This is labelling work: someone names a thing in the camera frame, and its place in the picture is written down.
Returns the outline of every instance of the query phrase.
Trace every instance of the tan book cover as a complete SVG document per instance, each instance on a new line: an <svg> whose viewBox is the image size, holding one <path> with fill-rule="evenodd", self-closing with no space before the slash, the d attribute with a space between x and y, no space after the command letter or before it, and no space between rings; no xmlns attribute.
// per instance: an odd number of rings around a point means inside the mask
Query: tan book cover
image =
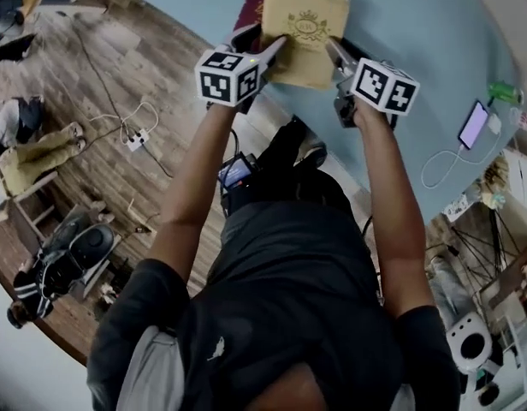
<svg viewBox="0 0 527 411"><path fill-rule="evenodd" d="M262 46L286 34L268 80L326 90L334 65L326 52L329 36L342 38L349 0L263 0Z"/></svg>

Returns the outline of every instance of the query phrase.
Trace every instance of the power strip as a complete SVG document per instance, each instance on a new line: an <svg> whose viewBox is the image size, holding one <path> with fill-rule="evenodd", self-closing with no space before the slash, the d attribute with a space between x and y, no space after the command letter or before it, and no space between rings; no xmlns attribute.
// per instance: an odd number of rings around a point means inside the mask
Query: power strip
<svg viewBox="0 0 527 411"><path fill-rule="evenodd" d="M138 133L133 134L128 138L128 149L130 149L131 152L134 152L144 145L144 143L147 143L149 139L150 136L148 135L147 131L145 129L141 129Z"/></svg>

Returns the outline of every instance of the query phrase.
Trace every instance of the white cable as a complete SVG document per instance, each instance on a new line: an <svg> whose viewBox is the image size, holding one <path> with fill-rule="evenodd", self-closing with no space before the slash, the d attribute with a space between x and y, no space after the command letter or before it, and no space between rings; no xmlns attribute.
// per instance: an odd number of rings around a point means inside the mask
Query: white cable
<svg viewBox="0 0 527 411"><path fill-rule="evenodd" d="M153 131L157 127L157 125L159 124L159 115L157 114L157 110L155 109L155 107L152 104L150 104L149 102L145 102L145 101L142 102L140 105L138 105L136 110L134 110L131 114L129 114L125 118L116 116L115 114L101 114L100 116L96 116L96 117L93 117L92 119L89 119L89 122L92 122L92 121L95 121L95 120L98 120L98 119L104 119L104 118L107 118L107 117L121 120L121 130L120 130L119 139L121 140L121 143L123 145L126 145L127 142L123 139L123 129L125 128L125 122L128 119L130 119L132 116L135 116L136 113L139 111L140 108L142 108L143 105L147 105L151 109L151 111L153 111L153 114L155 115L155 124L147 132L148 135L149 135L150 132Z"/></svg>
<svg viewBox="0 0 527 411"><path fill-rule="evenodd" d="M497 147L497 144L500 141L500 137L501 137L501 131L497 134L497 139L495 139L495 143L492 146L492 148L488 151L488 153L480 161L470 161L470 160L467 160L467 159L461 157L460 154L461 154L461 152L464 149L463 145L459 146L459 149L458 149L457 152L450 151L449 149L444 149L442 151L437 152L435 155L431 156L431 158L429 158L425 162L425 164L423 165L423 168L421 169L421 183L423 184L423 187L428 189L428 190L433 190L433 189L438 188L444 182L444 180L446 180L447 176L450 175L450 173L452 172L453 168L455 167L455 165L457 164L458 161L462 161L463 163L471 164L473 166L478 166L479 164L484 163L486 161L486 159L491 155L491 153ZM446 171L446 173L444 174L444 176L438 182L436 182L435 184L429 185L429 184L425 183L425 179L424 179L424 177L425 177L425 170L427 169L427 167L429 166L429 164L433 160L435 160L436 158L440 157L440 155L442 155L442 154L452 154L454 156L453 162L450 165L450 167L448 168L448 170Z"/></svg>

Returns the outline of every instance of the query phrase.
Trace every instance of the wooden floor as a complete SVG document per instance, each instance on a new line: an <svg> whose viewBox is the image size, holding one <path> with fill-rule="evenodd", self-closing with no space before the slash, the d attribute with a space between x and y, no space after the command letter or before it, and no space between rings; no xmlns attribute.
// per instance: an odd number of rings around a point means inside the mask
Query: wooden floor
<svg viewBox="0 0 527 411"><path fill-rule="evenodd" d="M116 1L127 6L124 4L127 0ZM32 55L21 64L0 63L0 98L42 93L49 113L45 132L73 121L82 124L87 140L94 143L58 169L59 177L49 192L62 214L76 203L86 205L95 198L105 200L116 215L113 228L125 237L115 255L136 266L151 245L153 234L133 232L144 223L153 229L158 226L161 198L171 180L147 152L131 153L121 143L119 131L112 132L119 126L119 119L91 121L91 118L114 114L103 82L122 117L141 102L151 103L157 110L159 123L146 146L168 175L174 177L204 115L204 104L195 97L192 69L207 45L166 15L138 3L125 8L114 5L105 15L82 15L73 20L41 15L32 20L30 29L38 35ZM80 38L94 68L87 60ZM249 116L235 119L241 149L258 155L287 120L287 115L268 99L259 99ZM155 118L143 107L127 124L133 129L148 129L155 124ZM230 142L228 154L232 153ZM370 215L369 195L332 158L327 160L325 170L339 181L352 202L357 222L364 224ZM215 199L188 284L192 295L203 288L205 276L219 252L223 222ZM431 225L428 244L440 243L451 236L439 219ZM374 251L371 230L368 242ZM429 251L429 256L436 251ZM0 224L0 269L6 278L12 280L26 256L10 224ZM78 354L88 354L97 327L91 307L65 297L45 321Z"/></svg>

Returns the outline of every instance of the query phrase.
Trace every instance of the red book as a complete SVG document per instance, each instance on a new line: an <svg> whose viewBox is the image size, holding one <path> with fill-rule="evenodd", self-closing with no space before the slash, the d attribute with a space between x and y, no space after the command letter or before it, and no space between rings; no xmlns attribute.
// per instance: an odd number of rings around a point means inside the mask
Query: red book
<svg viewBox="0 0 527 411"><path fill-rule="evenodd" d="M239 18L235 23L234 30L250 24L261 23L263 11L264 0L245 0L243 9L240 10Z"/></svg>

